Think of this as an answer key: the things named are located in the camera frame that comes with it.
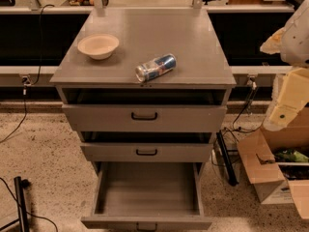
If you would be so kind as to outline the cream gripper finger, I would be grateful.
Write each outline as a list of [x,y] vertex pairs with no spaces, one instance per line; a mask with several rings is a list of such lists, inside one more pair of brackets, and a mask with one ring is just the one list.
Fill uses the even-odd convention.
[[264,43],[262,43],[260,46],[260,51],[270,55],[279,53],[283,33],[283,28],[280,28],[274,32]]
[[295,68],[283,76],[283,83],[269,121],[287,127],[309,102],[309,70]]

